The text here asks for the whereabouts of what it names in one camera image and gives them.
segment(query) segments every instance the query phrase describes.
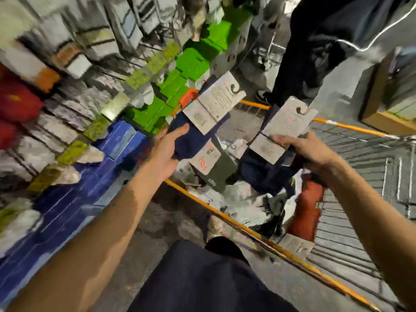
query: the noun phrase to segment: red fabric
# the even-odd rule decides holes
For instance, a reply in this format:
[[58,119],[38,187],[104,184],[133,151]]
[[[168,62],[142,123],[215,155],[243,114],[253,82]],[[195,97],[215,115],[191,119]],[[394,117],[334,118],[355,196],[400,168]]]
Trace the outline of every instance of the red fabric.
[[0,149],[7,149],[13,145],[18,132],[15,125],[0,119]]
[[321,210],[316,207],[316,204],[322,199],[324,189],[320,184],[312,182],[308,174],[302,176],[302,178],[304,186],[297,200],[294,217],[287,233],[313,242],[321,216]]
[[0,81],[0,117],[7,121],[26,123],[39,115],[43,102],[24,83],[3,74]]

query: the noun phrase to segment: person's left hand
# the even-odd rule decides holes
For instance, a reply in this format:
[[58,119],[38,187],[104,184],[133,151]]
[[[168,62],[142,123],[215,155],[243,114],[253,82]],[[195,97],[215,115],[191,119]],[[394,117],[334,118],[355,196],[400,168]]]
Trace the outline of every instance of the person's left hand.
[[156,135],[155,146],[149,160],[149,163],[154,165],[158,171],[158,177],[161,177],[162,181],[174,173],[179,163],[178,160],[172,159],[175,151],[175,140],[189,131],[189,125],[186,123],[168,134],[167,131],[167,129],[164,129]]

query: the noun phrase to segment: forearm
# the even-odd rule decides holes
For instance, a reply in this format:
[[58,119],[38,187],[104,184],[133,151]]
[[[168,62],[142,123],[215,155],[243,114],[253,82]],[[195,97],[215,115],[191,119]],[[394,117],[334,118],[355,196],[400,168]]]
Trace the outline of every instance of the forearm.
[[110,205],[30,280],[8,311],[86,311],[116,269],[163,179],[145,163]]
[[416,225],[346,162],[337,160],[320,174],[387,283],[403,303],[416,310]]

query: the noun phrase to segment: person's left arm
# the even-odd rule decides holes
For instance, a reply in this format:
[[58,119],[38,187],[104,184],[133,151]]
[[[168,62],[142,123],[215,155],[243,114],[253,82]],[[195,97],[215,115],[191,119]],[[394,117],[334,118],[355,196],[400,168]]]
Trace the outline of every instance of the person's left arm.
[[175,140],[188,125],[160,134],[150,159],[110,205],[41,268],[8,307],[8,312],[87,311],[100,296],[161,183],[178,164]]

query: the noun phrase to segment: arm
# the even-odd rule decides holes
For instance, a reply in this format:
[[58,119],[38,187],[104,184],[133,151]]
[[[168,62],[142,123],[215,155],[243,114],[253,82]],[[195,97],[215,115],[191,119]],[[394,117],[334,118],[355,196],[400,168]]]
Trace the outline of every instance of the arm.
[[189,126],[156,137],[150,160],[103,212],[39,270],[7,311],[87,311],[120,262],[130,239],[161,183],[178,164],[175,139]]
[[384,201],[354,169],[319,141],[274,136],[282,146],[293,145],[309,159],[342,205],[364,249],[382,272],[396,296],[416,311],[416,225]]

